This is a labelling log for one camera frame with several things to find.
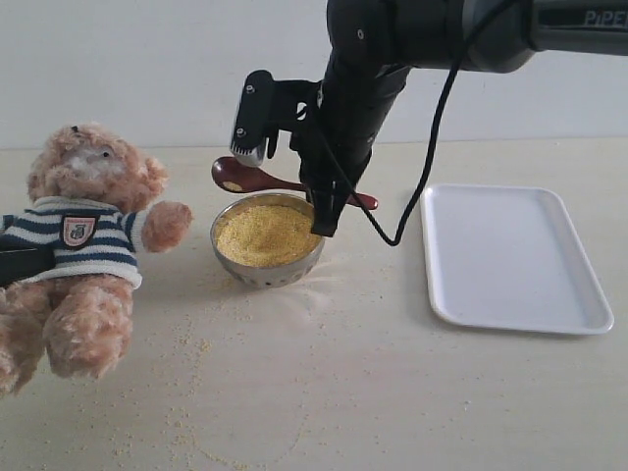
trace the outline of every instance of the striped shirt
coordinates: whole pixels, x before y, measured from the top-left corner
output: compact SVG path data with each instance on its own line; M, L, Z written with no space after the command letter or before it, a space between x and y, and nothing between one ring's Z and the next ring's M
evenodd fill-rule
M107 274L137 289L142 277L135 254L145 251L141 231L147 215L148 210L124 214L86 199L44 197L23 214L2 217L0 242L52 248L55 268L24 282Z

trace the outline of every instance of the black cable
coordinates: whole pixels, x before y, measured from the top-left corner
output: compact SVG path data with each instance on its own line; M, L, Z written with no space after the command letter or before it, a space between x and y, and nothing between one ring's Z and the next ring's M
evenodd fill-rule
M405 230L405 225L407 224L410 214L412 213L412 210L416 206L416 203L418 202L421 196L421 193L425 189L425 185L427 184L428 177L430 176L430 172L432 170L432 164L434 163L434 154L436 152L436 145L439 138L439 128L441 125L441 119L443 118L443 112L445 111L445 104L447 102L447 99L449 98L449 94L451 93L453 83L460 70L460 67L462 67L462 63L464 62L467 56L469 48L473 45L473 43L477 40L478 36L484 31L484 29L487 26L489 26L501 13L503 13L505 10L510 8L512 5L514 5L518 1L520 0L504 0L500 4L496 5L492 10L490 10L489 13L484 18L482 18L482 20L479 23L477 23L476 26L472 29L471 33L467 36L467 38L462 43L462 46L460 47L460 51L458 52L457 56L454 57L451 67L449 69L449 73L445 80L445 85L443 86L443 91L441 92L441 97L439 98L439 102L436 107L436 111L434 113L434 119L432 121L432 129L430 132L430 141L428 143L428 150L427 150L427 155L425 157L423 173L421 175L421 179L419 180L419 183L416 189L414 190L414 193L412 194L412 197L410 198L410 201L408 202L407 206L405 207L405 210L403 211L403 215L401 216L401 219L399 220L399 225L397 227L394 239L391 239L390 237L386 235L386 233L384 232L380 224L377 222L377 220L373 217L371 212L366 208L362 200L359 198L359 196L355 192L355 188L353 187L353 184L351 184L350 179L346 176L346 174L342 170L342 167L338 163L338 160L336 159L336 156L334 155L334 151L332 150L329 142L327 141L325 136L321 133L321 138L323 141L323 146L325 147L325 151L328 153L329 157L334 163L336 170L342 176L342 179L344 180L344 182L351 189L351 195L357 201L358 205L362 209L362 212L364 212L364 214L369 219L369 221L371 222L371 224L373 225L377 233L388 245L397 246L401 242L401 237L403 235L403 231Z

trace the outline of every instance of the table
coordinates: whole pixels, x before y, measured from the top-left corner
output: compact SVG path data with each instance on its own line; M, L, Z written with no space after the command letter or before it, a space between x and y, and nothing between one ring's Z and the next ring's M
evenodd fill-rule
M249 291L218 265L222 148L149 149L164 195L195 221L181 247L140 257L129 356L98 383L43 360L0 401L0 469L625 470L628 139L451 142L431 183L528 184L565 201L615 315L603 336L467 331L431 311L418 209L387 247L355 208L301 283ZM378 145L360 190L391 234L424 144ZM26 202L36 151L0 152L5 212ZM286 150L265 166L296 176Z

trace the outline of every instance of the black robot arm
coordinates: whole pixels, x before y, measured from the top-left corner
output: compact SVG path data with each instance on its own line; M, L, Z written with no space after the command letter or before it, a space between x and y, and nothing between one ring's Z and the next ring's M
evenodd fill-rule
M506 74L544 50L628 55L628 0L505 0L460 70ZM332 53L321 81L246 79L232 152L245 165L273 157L288 131L314 205L312 232L333 236L386 116L413 69L449 69L476 25L503 0L329 0Z

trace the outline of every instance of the white tray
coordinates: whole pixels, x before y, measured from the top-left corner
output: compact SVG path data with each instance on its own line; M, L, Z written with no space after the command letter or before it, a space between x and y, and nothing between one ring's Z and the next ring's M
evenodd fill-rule
M430 301L450 323L554 334L614 323L560 197L540 188L438 184L421 198Z

